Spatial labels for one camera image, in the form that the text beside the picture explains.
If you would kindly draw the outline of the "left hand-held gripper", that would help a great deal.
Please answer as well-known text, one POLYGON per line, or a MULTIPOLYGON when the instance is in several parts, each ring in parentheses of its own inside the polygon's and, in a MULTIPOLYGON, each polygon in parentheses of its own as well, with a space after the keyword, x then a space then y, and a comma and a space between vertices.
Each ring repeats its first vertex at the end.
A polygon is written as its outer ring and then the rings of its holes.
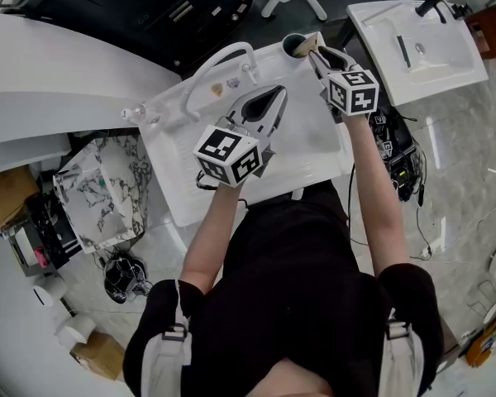
POLYGON ((254 136, 251 130, 274 130, 279 126, 288 102, 284 86, 265 86, 240 96, 227 117, 206 127, 193 148, 199 172, 195 179, 200 189, 209 177, 231 188, 242 185, 250 175, 261 177, 274 156, 267 136, 254 136))

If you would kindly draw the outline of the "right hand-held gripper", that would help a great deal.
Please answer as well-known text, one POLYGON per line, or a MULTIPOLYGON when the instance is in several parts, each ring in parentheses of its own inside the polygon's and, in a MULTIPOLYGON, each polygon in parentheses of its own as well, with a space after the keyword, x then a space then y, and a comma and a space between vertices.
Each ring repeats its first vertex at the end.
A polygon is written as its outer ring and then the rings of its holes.
POLYGON ((308 60, 322 83, 321 96, 329 108, 348 117, 377 110, 378 81, 369 69, 353 70, 357 63, 347 53, 320 45, 308 52, 308 60))

